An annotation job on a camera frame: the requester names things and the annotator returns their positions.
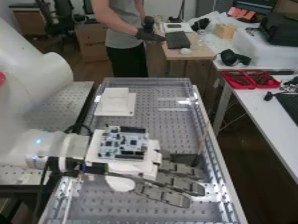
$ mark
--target cardboard box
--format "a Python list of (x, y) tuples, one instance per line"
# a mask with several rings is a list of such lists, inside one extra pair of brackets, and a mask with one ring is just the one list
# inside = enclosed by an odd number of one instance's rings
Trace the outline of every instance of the cardboard box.
[(214, 28), (214, 34), (221, 38), (221, 39), (233, 39), (234, 37), (234, 32), (237, 28), (231, 25), (224, 25), (224, 24), (217, 24)]
[(13, 11), (23, 35), (43, 36), (45, 33), (45, 20), (40, 10)]
[(102, 24), (78, 25), (76, 34), (84, 61), (108, 60), (105, 48), (106, 26)]

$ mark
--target black glove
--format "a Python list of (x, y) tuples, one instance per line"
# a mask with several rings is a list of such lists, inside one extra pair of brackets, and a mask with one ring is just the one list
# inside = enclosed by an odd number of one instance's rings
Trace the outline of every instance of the black glove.
[(162, 37), (154, 33), (146, 33), (142, 29), (138, 29), (136, 38), (138, 40), (145, 40), (145, 41), (156, 41), (156, 42), (165, 41), (165, 37)]

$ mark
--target chair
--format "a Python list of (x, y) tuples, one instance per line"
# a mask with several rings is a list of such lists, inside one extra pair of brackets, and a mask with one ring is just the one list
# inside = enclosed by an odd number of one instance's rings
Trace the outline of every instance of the chair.
[(61, 37), (61, 50), (67, 42), (72, 42), (77, 49), (77, 38), (75, 33), (75, 21), (72, 18), (73, 6), (71, 0), (55, 0), (55, 12), (49, 11), (49, 5), (44, 0), (36, 0), (43, 16), (45, 18), (45, 32), (49, 36)]

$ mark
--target led light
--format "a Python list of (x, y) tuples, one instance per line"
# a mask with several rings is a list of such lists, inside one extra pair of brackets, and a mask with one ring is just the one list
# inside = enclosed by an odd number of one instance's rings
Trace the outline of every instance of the led light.
[(39, 145), (41, 143), (41, 138), (39, 138), (35, 142), (36, 145)]

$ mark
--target perforated metal table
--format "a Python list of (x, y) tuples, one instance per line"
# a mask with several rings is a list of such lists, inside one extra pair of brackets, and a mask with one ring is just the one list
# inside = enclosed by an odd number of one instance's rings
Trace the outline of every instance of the perforated metal table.
[[(93, 82), (73, 82), (67, 86), (25, 116), (28, 127), (64, 131), (78, 119), (92, 86)], [(4, 191), (4, 186), (37, 186), (40, 174), (39, 170), (0, 166), (0, 192)]]
[[(93, 116), (106, 87), (129, 87), (129, 91), (137, 93), (133, 117)], [(77, 179), (63, 178), (40, 223), (247, 223), (212, 128), (208, 128), (198, 155), (200, 139), (210, 124), (197, 88), (189, 79), (105, 79), (85, 124), (93, 130), (105, 124), (144, 127), (150, 139), (160, 140), (161, 149), (190, 162), (198, 157), (198, 166), (205, 172), (200, 183), (205, 186), (206, 196), (193, 198), (189, 209), (177, 208), (133, 192), (113, 192), (104, 177), (81, 174)]]

